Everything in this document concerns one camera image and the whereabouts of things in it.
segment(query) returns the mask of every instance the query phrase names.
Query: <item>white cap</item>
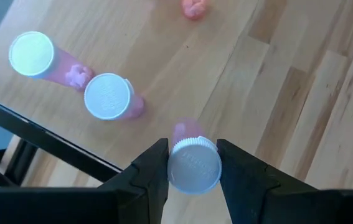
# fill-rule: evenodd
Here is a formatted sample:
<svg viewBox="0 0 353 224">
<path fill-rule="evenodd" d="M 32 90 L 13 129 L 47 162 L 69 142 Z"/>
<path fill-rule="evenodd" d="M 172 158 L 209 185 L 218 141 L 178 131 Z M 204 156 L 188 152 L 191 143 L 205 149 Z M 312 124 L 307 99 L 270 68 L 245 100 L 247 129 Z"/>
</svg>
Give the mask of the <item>white cap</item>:
<svg viewBox="0 0 353 224">
<path fill-rule="evenodd" d="M 122 117 L 134 94 L 131 83 L 119 75 L 104 73 L 93 78 L 85 89 L 85 106 L 99 119 Z"/>
<path fill-rule="evenodd" d="M 222 161 L 209 139 L 199 136 L 179 141 L 168 160 L 168 179 L 186 194 L 204 194 L 219 182 Z"/>
<path fill-rule="evenodd" d="M 31 78 L 44 78 L 53 66 L 55 47 L 43 33 L 25 32 L 13 41 L 9 61 L 18 73 Z"/>
</svg>

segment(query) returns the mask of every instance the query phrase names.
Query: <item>wooden table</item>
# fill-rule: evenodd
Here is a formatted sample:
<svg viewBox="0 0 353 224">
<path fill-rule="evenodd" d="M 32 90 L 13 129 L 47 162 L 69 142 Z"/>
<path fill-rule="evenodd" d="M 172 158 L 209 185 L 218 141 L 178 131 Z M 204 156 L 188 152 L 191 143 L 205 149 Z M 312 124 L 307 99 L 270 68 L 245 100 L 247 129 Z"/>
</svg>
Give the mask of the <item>wooden table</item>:
<svg viewBox="0 0 353 224">
<path fill-rule="evenodd" d="M 82 94 L 12 71 L 9 45 L 28 30 L 129 79 L 147 113 L 100 121 Z M 193 117 L 315 187 L 353 188 L 353 0 L 210 1 L 199 22 L 178 0 L 15 0 L 0 26 L 0 104 L 122 168 Z M 188 222 L 230 223 L 220 187 L 171 189 L 164 223 Z"/>
</svg>

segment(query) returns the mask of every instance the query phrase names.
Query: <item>black table frame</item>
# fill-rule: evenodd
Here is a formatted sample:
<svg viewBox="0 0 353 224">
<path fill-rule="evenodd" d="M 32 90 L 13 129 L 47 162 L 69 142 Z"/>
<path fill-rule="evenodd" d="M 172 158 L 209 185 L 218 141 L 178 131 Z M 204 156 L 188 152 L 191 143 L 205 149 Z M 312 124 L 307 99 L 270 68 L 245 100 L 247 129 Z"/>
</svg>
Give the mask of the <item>black table frame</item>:
<svg viewBox="0 0 353 224">
<path fill-rule="evenodd" d="M 7 177 L 16 177 L 17 185 L 22 182 L 37 148 L 43 149 L 102 182 L 106 182 L 122 171 L 114 164 L 58 136 L 3 105 L 0 105 L 0 127 L 24 140 L 17 147 L 6 170 Z"/>
</svg>

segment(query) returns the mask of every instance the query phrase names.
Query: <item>translucent pink bottle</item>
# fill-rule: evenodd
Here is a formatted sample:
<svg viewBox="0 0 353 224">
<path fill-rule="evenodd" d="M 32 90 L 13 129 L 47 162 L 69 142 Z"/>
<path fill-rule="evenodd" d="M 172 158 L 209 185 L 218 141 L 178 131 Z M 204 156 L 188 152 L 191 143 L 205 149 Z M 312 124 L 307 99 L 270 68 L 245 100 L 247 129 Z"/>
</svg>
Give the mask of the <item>translucent pink bottle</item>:
<svg viewBox="0 0 353 224">
<path fill-rule="evenodd" d="M 134 92 L 129 80 L 113 73 L 93 78 L 84 99 L 88 111 L 103 120 L 133 119 L 144 113 L 143 97 Z"/>
<path fill-rule="evenodd" d="M 221 173 L 216 145 L 204 137 L 197 121 L 180 120 L 174 127 L 168 160 L 170 183 L 185 194 L 204 194 L 217 185 Z"/>
<path fill-rule="evenodd" d="M 45 34 L 25 32 L 9 49 L 13 69 L 31 78 L 48 81 L 83 91 L 93 78 L 92 70 L 58 48 Z"/>
</svg>

